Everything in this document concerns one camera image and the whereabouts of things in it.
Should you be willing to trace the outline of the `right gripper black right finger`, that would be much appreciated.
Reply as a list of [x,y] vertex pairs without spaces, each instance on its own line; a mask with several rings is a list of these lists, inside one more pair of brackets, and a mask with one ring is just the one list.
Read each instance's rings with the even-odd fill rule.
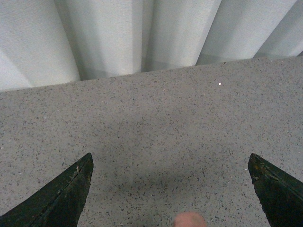
[[262,210],[272,227],[303,225],[303,183],[252,153],[248,170]]

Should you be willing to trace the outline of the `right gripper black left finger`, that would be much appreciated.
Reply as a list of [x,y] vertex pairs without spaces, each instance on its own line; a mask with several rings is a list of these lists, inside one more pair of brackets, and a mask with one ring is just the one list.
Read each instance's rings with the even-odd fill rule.
[[0,217],[2,227],[75,227],[93,173],[87,153],[28,199]]

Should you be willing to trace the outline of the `pink fingertip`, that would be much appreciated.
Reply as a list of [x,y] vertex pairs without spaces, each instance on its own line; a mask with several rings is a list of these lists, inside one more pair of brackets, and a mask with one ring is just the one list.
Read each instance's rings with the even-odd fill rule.
[[174,227],[207,227],[205,219],[196,212],[182,212],[176,215]]

